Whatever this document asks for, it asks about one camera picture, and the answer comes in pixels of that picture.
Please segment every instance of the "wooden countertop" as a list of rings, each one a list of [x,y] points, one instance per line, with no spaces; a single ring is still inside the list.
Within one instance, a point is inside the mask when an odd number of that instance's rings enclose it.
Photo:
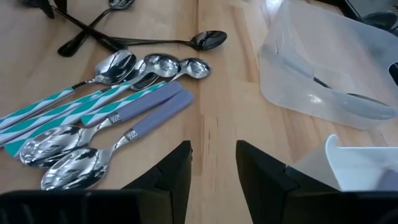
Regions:
[[[200,57],[212,65],[213,74],[200,81],[181,78],[184,87],[194,92],[194,104],[115,154],[97,189],[120,189],[188,139],[193,162],[187,223],[250,223],[236,168],[236,140],[246,140],[286,163],[311,152],[333,133],[343,146],[398,145],[396,120],[372,131],[358,131],[279,108],[261,95],[257,56],[281,1],[137,0],[129,10],[107,16],[98,29],[115,36],[189,40],[199,31],[223,30],[228,39],[208,52],[182,45],[129,48],[139,58],[152,52]],[[88,24],[107,8],[106,2],[69,0],[68,10]],[[307,2],[338,13],[332,6]],[[93,39],[72,58],[57,54],[79,31],[59,16],[50,20],[16,0],[0,2],[0,116],[93,77],[94,66],[109,55]],[[101,88],[87,87],[68,100]],[[112,145],[141,118],[101,132],[92,146]],[[0,192],[37,189],[43,173],[0,150]]]

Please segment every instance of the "teal striped spoon handle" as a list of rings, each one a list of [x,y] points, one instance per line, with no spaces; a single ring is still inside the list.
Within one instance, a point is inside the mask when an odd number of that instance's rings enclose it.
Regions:
[[[25,118],[28,118],[29,116],[32,116],[35,113],[38,113],[39,111],[46,109],[47,107],[51,106],[52,104],[56,103],[57,101],[72,94],[79,87],[82,87],[82,86],[86,85],[87,83],[88,83],[87,81],[84,81],[84,82],[76,84],[72,87],[66,88],[62,91],[59,91],[58,93],[52,94],[51,96],[49,96],[43,100],[39,100],[35,103],[32,103],[29,106],[26,106],[23,109],[17,110],[9,115],[6,115],[6,116],[0,118],[0,130],[7,128],[7,127],[17,123],[18,121],[21,121]]]
[[[132,95],[127,96],[121,100],[110,103],[100,109],[89,112],[89,113],[83,115],[81,117],[80,121],[86,127],[93,126],[93,125],[99,123],[100,121],[104,120],[104,118],[107,117],[107,115],[115,112],[119,108],[122,108],[124,105],[127,105],[130,102],[132,102],[132,101],[134,101],[134,100],[136,100],[154,90],[157,90],[158,88],[164,86],[165,84],[166,84],[166,82],[162,81],[158,84],[152,85],[144,90],[141,90],[141,91],[137,92],[136,94],[132,94]]]
[[[0,130],[0,145],[4,144],[5,142],[16,138],[20,136],[21,134],[24,134],[25,132],[46,123],[47,121],[50,121],[51,119],[54,119],[61,114],[64,114],[77,106],[81,105],[82,103],[86,103],[87,101],[90,101],[92,99],[95,99],[104,92],[108,91],[110,88],[105,88],[104,90],[96,91],[94,93],[91,93],[89,95],[83,96],[71,103],[64,104],[62,106],[59,106],[57,108],[54,108],[46,113],[40,114],[38,116],[35,116],[30,119],[26,119],[24,121],[21,121],[15,125],[12,125],[8,128],[5,128],[3,130]]]
[[[87,114],[90,111],[93,111],[93,110],[99,108],[100,106],[104,105],[106,102],[111,100],[112,98],[118,96],[123,91],[128,90],[130,87],[131,87],[131,85],[129,82],[124,82],[118,86],[113,86],[112,89],[103,93],[99,98],[96,98],[94,100],[90,100],[86,103],[83,103],[82,105],[78,106],[74,110],[66,112],[63,115],[61,115],[47,123],[44,123],[43,125],[41,125],[37,128],[34,128],[34,129],[26,132],[25,134],[22,134],[19,137],[16,137],[15,139],[7,142],[4,145],[6,152],[12,157],[18,156],[19,150],[25,144],[25,142],[30,141],[32,138],[38,136],[39,134],[42,134],[43,132],[45,132],[51,128],[55,128],[57,126],[64,125],[64,124],[73,124],[73,123],[77,122],[84,114]],[[145,91],[145,90],[137,92],[133,95],[141,95],[141,93],[143,91]]]

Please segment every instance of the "translucent plastic bin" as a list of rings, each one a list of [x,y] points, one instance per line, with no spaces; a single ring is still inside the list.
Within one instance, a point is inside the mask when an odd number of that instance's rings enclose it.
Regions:
[[[398,115],[398,87],[389,74],[397,61],[398,37],[304,2],[284,1],[260,52],[261,91],[278,106],[370,129]]]
[[[398,147],[338,147],[332,134],[293,168],[340,191],[398,190]]]

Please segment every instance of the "white plastic object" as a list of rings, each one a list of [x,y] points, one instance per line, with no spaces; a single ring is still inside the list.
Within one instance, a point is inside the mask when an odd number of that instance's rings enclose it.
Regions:
[[[332,134],[291,165],[340,191],[398,190],[398,147],[338,147]]]
[[[384,30],[286,0],[259,54],[261,91],[275,105],[371,129],[398,115],[398,86],[388,71],[397,52],[398,38]]]

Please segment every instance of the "purple spoon handle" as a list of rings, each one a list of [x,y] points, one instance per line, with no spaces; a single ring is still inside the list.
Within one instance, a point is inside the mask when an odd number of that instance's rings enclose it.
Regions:
[[[171,99],[162,104],[150,115],[135,124],[125,135],[132,134],[135,138],[141,138],[157,128],[173,115],[186,108],[193,101],[193,94],[188,90],[182,90]]]
[[[179,82],[170,82],[108,115],[113,123],[125,122],[170,99],[182,90]]]

